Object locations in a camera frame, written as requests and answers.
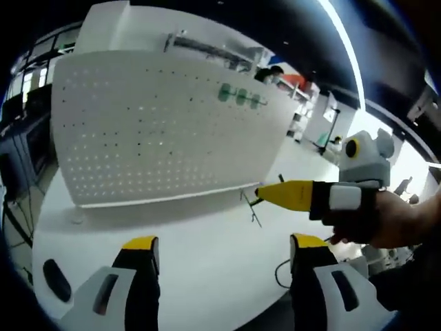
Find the black cable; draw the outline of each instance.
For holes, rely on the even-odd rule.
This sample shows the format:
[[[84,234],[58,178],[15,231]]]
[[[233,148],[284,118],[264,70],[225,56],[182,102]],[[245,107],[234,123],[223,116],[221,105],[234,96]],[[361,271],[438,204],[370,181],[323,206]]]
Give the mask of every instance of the black cable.
[[[19,246],[23,245],[24,243],[25,243],[25,242],[22,241],[22,242],[20,242],[20,243],[16,243],[16,244],[14,244],[14,245],[9,246],[8,248],[11,250],[11,249],[13,249],[13,248],[16,248],[16,247],[19,247]]]
[[[3,206],[3,219],[5,219],[5,216],[9,218],[9,222],[12,224],[12,226],[15,228],[15,230],[20,234],[20,237],[23,238],[25,243],[29,245],[29,247],[32,248],[32,239],[24,232],[23,228],[20,226],[20,223],[15,218],[14,214],[12,213],[11,209],[8,207],[8,204],[5,203]]]
[[[25,222],[26,222],[26,227],[28,228],[28,230],[29,230],[29,235],[31,236],[31,237],[33,237],[33,229],[31,230],[30,229],[30,225],[29,225],[29,220],[28,220],[28,217],[26,216],[26,213],[25,213],[25,211],[23,210],[23,207],[21,207],[21,204],[18,202],[18,201],[15,201],[15,203],[17,204],[17,207],[20,209],[20,211],[21,211],[21,213],[23,214],[23,217],[25,218]]]
[[[288,286],[283,285],[283,284],[278,280],[278,275],[277,275],[278,270],[280,269],[280,267],[282,267],[283,265],[287,264],[288,262],[289,262],[289,259],[286,260],[286,261],[283,261],[281,264],[279,264],[279,265],[277,266],[276,270],[274,271],[274,276],[275,276],[275,278],[276,278],[276,282],[277,282],[277,284],[278,284],[281,288],[286,288],[286,289],[289,290],[289,287],[288,287]]]
[[[15,150],[17,151],[17,154],[19,155],[21,169],[23,170],[23,174],[25,175],[26,185],[28,187],[29,214],[30,214],[30,222],[32,224],[32,234],[31,235],[33,236],[33,234],[34,234],[34,217],[32,216],[32,200],[31,200],[31,196],[30,196],[30,183],[29,183],[29,180],[28,180],[28,173],[26,172],[25,164],[23,162],[23,159],[21,158],[21,154],[20,154],[19,148],[17,147],[17,144],[15,143],[14,137],[12,138],[12,142],[14,143]],[[23,142],[22,142],[21,138],[20,138],[20,143],[21,143],[21,147],[23,147]]]

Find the window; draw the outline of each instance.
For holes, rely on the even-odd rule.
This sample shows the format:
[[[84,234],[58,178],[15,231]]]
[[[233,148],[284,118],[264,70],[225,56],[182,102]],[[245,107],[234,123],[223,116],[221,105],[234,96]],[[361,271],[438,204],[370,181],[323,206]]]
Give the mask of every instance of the window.
[[[47,74],[48,74],[48,69],[43,68],[40,70],[39,88],[45,85]]]
[[[28,92],[30,91],[30,84],[32,80],[32,72],[29,74],[25,74],[25,79],[23,81],[23,88],[21,91],[23,92],[23,103],[26,103],[28,100]]]

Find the white table surface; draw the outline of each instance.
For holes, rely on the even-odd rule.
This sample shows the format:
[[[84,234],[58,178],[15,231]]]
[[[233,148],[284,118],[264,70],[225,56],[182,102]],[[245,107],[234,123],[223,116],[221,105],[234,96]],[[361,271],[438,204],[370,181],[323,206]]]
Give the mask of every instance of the white table surface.
[[[265,183],[314,179],[335,181],[338,169],[317,153],[286,138]],[[250,199],[254,189],[246,190]],[[134,237],[160,239],[160,330],[234,330],[277,301],[285,290],[274,279],[289,257],[293,232],[329,237],[331,228],[309,221],[307,213],[270,203],[254,210],[238,190],[145,205],[81,209],[74,206],[60,171],[47,191],[34,233],[32,271],[39,303],[61,318],[73,302],[58,300],[43,277],[54,259],[72,290],[103,265],[112,265],[121,246]],[[289,268],[280,269],[289,285]]]

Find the ceiling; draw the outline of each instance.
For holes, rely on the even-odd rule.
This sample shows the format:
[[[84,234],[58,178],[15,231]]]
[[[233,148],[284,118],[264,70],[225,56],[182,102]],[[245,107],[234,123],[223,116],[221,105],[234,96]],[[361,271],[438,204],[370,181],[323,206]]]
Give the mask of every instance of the ceiling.
[[[18,26],[2,26],[10,52],[1,68],[1,87],[8,84],[8,72],[20,52],[32,42],[66,24],[85,18],[90,6],[103,1],[35,1],[9,3],[9,12],[17,13]],[[397,117],[407,112],[421,95],[428,66],[437,81],[439,63],[424,60],[437,58],[439,41],[431,30],[438,22],[433,12],[437,5],[424,7],[428,1],[397,0],[401,17],[391,6],[379,0],[331,0],[356,52],[366,98],[378,103]],[[331,20],[312,0],[131,0],[132,5],[159,6],[190,12],[234,28],[273,50],[302,74],[316,72],[317,82],[357,92],[345,47]]]

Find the wall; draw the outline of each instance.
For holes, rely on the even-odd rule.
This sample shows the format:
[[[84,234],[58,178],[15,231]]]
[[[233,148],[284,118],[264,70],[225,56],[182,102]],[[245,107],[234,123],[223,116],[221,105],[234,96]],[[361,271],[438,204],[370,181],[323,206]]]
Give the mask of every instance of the wall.
[[[323,112],[327,106],[328,97],[319,95],[316,106],[312,112],[312,116],[308,122],[303,136],[316,143],[324,132],[331,130],[332,123],[323,117]],[[331,138],[340,135],[343,139],[347,137],[347,133],[353,121],[356,111],[343,103],[338,103],[338,109],[341,113],[338,115],[336,125],[332,131]]]
[[[432,197],[435,194],[435,192],[439,189],[439,187],[440,186],[436,182],[435,178],[433,178],[432,174],[429,172],[427,174],[426,183],[420,195],[420,202]]]
[[[163,51],[169,33],[185,31],[185,36],[219,48],[246,54],[262,47],[243,34],[196,15],[165,8],[130,6],[114,1],[92,6],[81,28],[75,54],[97,50]],[[180,48],[170,52],[188,56]]]

